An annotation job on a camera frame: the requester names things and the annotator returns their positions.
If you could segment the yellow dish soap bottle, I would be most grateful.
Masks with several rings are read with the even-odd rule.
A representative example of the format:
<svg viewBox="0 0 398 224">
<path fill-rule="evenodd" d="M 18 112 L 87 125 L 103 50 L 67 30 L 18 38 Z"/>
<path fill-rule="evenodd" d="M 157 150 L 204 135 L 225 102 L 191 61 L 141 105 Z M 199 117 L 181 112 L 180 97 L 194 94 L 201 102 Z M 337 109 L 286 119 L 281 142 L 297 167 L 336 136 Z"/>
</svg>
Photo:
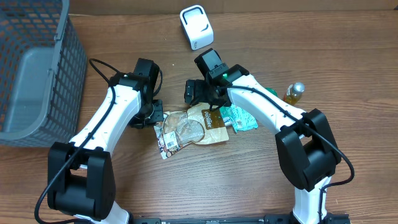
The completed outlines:
<svg viewBox="0 0 398 224">
<path fill-rule="evenodd" d="M 305 91 L 305 85 L 302 82 L 291 84 L 284 94 L 283 101 L 295 105 L 302 97 Z"/>
</svg>

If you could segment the teal tissue pack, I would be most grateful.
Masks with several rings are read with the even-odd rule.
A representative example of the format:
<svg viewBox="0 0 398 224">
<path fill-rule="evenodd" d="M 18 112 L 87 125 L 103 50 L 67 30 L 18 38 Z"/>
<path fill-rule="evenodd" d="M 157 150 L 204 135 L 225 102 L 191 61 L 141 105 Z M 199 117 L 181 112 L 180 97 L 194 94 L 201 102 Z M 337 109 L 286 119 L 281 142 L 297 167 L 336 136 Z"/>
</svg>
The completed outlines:
<svg viewBox="0 0 398 224">
<path fill-rule="evenodd" d="M 236 105 L 221 107 L 220 113 L 225 126 L 232 126 L 236 133 L 258 128 L 255 117 Z"/>
</svg>

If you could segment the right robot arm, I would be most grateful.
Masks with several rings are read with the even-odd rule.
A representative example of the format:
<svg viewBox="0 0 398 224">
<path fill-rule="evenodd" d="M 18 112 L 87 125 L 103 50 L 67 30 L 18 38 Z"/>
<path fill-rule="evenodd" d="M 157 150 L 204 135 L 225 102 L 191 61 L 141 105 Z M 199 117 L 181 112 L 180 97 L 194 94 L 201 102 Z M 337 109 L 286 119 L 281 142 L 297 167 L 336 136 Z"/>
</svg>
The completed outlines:
<svg viewBox="0 0 398 224">
<path fill-rule="evenodd" d="M 348 223 L 346 215 L 328 213 L 326 189 L 341 156 L 325 115 L 296 108 L 262 87 L 248 70 L 228 67 L 213 49 L 194 60 L 202 80 L 187 80 L 185 102 L 209 103 L 210 110 L 238 106 L 274 136 L 279 165 L 294 186 L 295 205 L 288 215 L 268 215 L 267 223 Z"/>
</svg>

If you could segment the green lid seasoning jar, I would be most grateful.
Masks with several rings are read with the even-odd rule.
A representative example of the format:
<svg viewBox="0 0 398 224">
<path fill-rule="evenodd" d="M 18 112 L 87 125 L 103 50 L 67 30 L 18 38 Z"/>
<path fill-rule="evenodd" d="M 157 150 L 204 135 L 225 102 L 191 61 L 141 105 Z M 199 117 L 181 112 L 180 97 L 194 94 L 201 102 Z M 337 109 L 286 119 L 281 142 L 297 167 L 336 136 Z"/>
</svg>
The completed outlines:
<svg viewBox="0 0 398 224">
<path fill-rule="evenodd" d="M 272 93 L 274 96 L 278 97 L 277 92 L 273 88 L 266 88 L 266 90 Z"/>
</svg>

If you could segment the brown white snack bag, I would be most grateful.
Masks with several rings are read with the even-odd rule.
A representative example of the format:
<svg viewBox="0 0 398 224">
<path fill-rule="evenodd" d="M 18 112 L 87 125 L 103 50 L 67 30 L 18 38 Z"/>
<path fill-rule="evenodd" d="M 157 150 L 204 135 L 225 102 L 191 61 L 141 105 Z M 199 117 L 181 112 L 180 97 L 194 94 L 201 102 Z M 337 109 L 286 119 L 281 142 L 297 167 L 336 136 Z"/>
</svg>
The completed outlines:
<svg viewBox="0 0 398 224">
<path fill-rule="evenodd" d="M 208 103 L 199 103 L 186 111 L 167 111 L 163 116 L 154 126 L 163 159 L 190 144 L 209 145 L 229 139 L 220 110 L 210 110 Z"/>
</svg>

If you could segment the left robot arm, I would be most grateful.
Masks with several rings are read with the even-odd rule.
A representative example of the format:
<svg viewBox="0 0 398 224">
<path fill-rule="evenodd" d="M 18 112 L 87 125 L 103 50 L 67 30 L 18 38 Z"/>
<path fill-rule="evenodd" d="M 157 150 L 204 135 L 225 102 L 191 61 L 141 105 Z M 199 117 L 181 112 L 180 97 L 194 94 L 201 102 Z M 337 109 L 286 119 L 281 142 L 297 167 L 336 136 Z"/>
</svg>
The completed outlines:
<svg viewBox="0 0 398 224">
<path fill-rule="evenodd" d="M 87 125 L 66 143 L 49 150 L 47 186 L 35 206 L 34 217 L 43 223 L 39 208 L 49 208 L 71 218 L 68 223 L 133 223 L 131 212 L 121 208 L 111 156 L 127 126 L 151 127 L 163 119 L 159 93 L 163 75 L 152 60 L 139 58 L 133 72 L 114 70 L 105 78 L 108 91 Z"/>
</svg>

